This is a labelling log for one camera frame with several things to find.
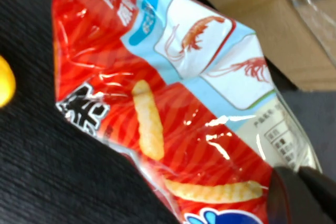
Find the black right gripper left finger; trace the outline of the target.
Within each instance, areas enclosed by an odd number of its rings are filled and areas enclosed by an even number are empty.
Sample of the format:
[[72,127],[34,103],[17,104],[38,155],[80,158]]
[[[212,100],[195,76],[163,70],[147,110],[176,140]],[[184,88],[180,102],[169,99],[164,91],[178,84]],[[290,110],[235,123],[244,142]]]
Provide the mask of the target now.
[[272,171],[269,186],[269,223],[335,223],[299,176],[286,167]]

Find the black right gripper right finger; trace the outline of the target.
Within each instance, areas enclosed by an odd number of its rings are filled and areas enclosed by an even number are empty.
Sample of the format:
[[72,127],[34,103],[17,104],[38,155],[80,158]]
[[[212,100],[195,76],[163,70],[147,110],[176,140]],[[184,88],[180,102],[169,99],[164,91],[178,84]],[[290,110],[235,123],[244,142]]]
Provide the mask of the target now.
[[335,181],[311,167],[301,167],[299,176],[323,211],[330,218],[335,218]]

